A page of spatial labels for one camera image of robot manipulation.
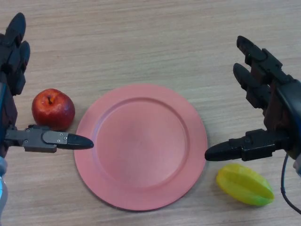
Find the wooden table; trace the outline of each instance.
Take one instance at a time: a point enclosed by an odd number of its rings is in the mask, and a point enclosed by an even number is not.
[[[76,127],[107,91],[136,82],[169,87],[201,115],[209,145],[263,128],[263,116],[245,100],[232,67],[243,63],[236,38],[267,48],[283,70],[301,79],[300,0],[0,0],[0,29],[22,11],[32,49],[27,83],[15,98],[20,129],[33,123],[34,96],[56,88],[75,103]],[[9,198],[4,226],[282,226],[300,225],[280,193],[285,153],[241,162],[261,173],[275,191],[263,208],[222,192],[215,176],[229,162],[208,162],[197,184],[158,211],[129,213],[94,197],[82,183],[73,152],[25,153],[11,148],[5,177]],[[301,180],[288,162],[286,189],[301,207]]]

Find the red apple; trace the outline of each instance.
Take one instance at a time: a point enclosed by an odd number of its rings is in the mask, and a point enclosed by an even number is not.
[[[74,119],[75,107],[66,94],[56,89],[46,89],[34,98],[32,115],[40,126],[66,130]]]

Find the robotic hand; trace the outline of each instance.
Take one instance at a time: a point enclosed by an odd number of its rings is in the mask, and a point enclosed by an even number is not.
[[[55,153],[57,148],[88,149],[93,142],[86,137],[51,131],[48,127],[30,125],[17,130],[17,110],[13,96],[20,95],[25,85],[24,72],[30,57],[28,42],[22,42],[26,28],[25,17],[18,13],[5,34],[0,33],[0,215],[7,200],[3,181],[10,146],[22,146],[28,152]]]
[[[254,108],[261,108],[267,130],[246,132],[238,139],[210,147],[208,161],[242,159],[243,161],[271,157],[279,149],[286,151],[281,174],[281,193],[284,200],[301,214],[287,198],[284,188],[285,166],[288,156],[295,160],[293,167],[301,176],[301,83],[286,75],[280,63],[266,49],[259,49],[250,40],[239,36],[237,47],[245,55],[251,72],[234,64],[235,78],[246,91],[246,99]]]

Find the wood grain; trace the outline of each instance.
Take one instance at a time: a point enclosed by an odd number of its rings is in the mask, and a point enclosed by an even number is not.
[[[299,0],[0,0],[0,29],[17,12],[27,19],[32,55],[27,83],[16,97],[20,129],[33,123],[31,103],[46,88],[68,94],[76,127],[108,90],[150,82],[187,98],[201,115],[209,145],[263,128],[260,110],[245,100],[232,67],[243,63],[236,38],[267,48],[283,70],[301,79]],[[128,213],[94,197],[82,183],[71,151],[25,153],[11,148],[5,177],[9,198],[2,225],[31,226],[282,226],[300,225],[280,193],[284,152],[244,162],[265,176],[275,201],[245,206],[215,183],[227,162],[208,162],[191,191],[158,211]],[[301,180],[289,161],[286,189],[301,207]]]

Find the pink plate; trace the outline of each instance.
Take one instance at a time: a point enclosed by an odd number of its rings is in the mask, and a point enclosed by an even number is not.
[[[77,134],[94,148],[74,151],[80,176],[105,202],[153,210],[181,198],[205,165],[207,138],[193,106],[150,84],[115,89],[98,99]]]

